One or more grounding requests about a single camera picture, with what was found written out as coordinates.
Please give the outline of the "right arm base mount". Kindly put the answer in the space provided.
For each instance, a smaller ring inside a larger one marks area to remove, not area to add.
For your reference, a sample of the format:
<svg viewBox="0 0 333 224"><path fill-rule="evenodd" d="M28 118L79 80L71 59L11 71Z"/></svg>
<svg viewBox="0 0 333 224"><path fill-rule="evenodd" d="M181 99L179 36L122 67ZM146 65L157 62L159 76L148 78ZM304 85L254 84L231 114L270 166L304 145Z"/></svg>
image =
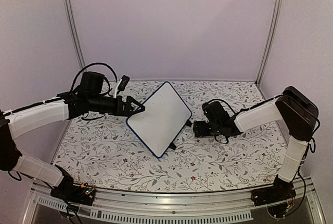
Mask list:
<svg viewBox="0 0 333 224"><path fill-rule="evenodd" d="M278 178L278 176L275 178L272 186L251 191L251 200L255 206L284 201L295 196L296 191L293 183L285 182Z"/></svg>

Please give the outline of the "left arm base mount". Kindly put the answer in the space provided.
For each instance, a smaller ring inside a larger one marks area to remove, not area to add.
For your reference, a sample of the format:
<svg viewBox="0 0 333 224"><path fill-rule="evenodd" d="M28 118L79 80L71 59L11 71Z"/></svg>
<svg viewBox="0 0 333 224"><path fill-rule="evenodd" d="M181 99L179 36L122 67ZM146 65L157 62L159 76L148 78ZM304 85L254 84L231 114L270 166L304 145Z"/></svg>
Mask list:
<svg viewBox="0 0 333 224"><path fill-rule="evenodd" d="M63 179L58 186L53 186L50 195L64 202L73 202L92 206L96 195L96 187L83 184L75 184L73 178L60 166L55 165L62 173Z"/></svg>

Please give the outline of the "blue framed whiteboard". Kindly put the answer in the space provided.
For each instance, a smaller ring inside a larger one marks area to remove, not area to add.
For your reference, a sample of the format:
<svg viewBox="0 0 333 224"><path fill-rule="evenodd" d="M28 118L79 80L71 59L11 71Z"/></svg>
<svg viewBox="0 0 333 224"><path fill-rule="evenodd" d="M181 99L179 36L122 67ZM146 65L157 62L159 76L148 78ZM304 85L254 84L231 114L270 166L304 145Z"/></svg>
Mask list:
<svg viewBox="0 0 333 224"><path fill-rule="evenodd" d="M168 81L143 106L144 112L128 117L126 125L155 157L161 158L191 119L192 112Z"/></svg>

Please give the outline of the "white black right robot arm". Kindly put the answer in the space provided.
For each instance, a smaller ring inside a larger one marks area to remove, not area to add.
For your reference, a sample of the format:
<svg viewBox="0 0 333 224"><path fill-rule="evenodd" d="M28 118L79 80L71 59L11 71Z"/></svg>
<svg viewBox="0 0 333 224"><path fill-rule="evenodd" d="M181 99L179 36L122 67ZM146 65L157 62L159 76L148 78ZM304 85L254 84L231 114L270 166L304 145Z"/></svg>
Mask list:
<svg viewBox="0 0 333 224"><path fill-rule="evenodd" d="M305 161L309 143L319 129L318 107L295 87L289 86L271 99L229 115L222 107L224 100L212 99L202 105L206 121L195 121L195 137L239 136L248 130L275 121L283 121L289 131L288 148L276 176L278 183L269 190L273 201L289 193L289 186Z"/></svg>

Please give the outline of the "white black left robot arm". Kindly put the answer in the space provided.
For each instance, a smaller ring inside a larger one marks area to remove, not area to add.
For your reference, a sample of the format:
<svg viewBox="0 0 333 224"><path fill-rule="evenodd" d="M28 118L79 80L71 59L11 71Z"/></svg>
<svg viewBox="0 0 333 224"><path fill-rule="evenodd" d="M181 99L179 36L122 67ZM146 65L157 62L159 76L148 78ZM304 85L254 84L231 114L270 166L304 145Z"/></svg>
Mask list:
<svg viewBox="0 0 333 224"><path fill-rule="evenodd" d="M1 170L29 176L57 189L66 200L77 196L73 178L61 167L50 165L18 150L15 140L40 127L77 118L90 112L114 116L132 116L144 112L145 106L119 92L126 88L129 77L116 80L108 93L102 92L106 77L97 72L84 72L77 87L46 101L16 110L1 112Z"/></svg>

